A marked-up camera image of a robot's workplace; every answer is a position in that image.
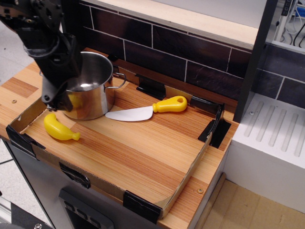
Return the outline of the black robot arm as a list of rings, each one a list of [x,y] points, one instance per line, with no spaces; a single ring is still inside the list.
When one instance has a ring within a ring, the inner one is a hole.
[[[54,0],[2,0],[0,21],[17,33],[42,75],[42,101],[51,110],[71,111],[68,82],[80,76],[82,57],[74,35],[60,31],[64,16]]]

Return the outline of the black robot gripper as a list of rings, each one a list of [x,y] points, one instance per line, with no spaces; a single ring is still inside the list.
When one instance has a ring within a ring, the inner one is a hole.
[[[26,49],[43,73],[42,101],[50,111],[68,111],[73,105],[67,95],[67,81],[81,74],[81,51],[74,35],[61,33],[53,45],[45,49]]]

